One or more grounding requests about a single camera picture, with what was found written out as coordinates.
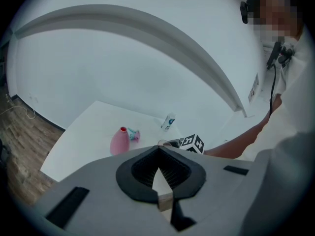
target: black slot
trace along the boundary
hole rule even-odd
[[[177,231],[182,231],[196,224],[196,222],[189,217],[185,217],[179,203],[174,202],[171,216],[171,224],[175,227]]]
[[[224,170],[226,171],[231,171],[233,173],[236,173],[236,174],[240,174],[240,175],[244,175],[246,176],[246,174],[248,173],[249,170],[247,169],[242,169],[242,168],[239,168],[239,167],[234,167],[234,166],[225,166],[224,167]]]
[[[85,188],[73,188],[72,191],[46,216],[46,219],[56,226],[64,228],[88,193],[89,190]]]

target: curved white beam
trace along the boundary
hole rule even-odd
[[[156,16],[117,5],[78,5],[31,20],[17,29],[15,35],[23,38],[57,29],[108,31],[145,43],[200,77],[232,110],[245,111],[235,88],[214,59],[187,34]]]

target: white shirt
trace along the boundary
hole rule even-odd
[[[315,130],[314,52],[312,37],[304,28],[290,63],[280,72],[275,94],[281,94],[281,106],[271,114],[255,142],[237,159],[254,161],[260,151],[274,148],[297,132]]]

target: black rubber pad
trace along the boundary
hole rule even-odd
[[[56,226],[63,228],[88,193],[89,190],[85,188],[73,188],[73,190],[46,216],[46,219]]]
[[[224,170],[231,171],[231,172],[234,172],[236,174],[245,175],[245,176],[246,176],[247,172],[249,171],[247,169],[242,169],[242,168],[238,168],[238,167],[234,167],[234,166],[230,166],[230,165],[225,166]]]

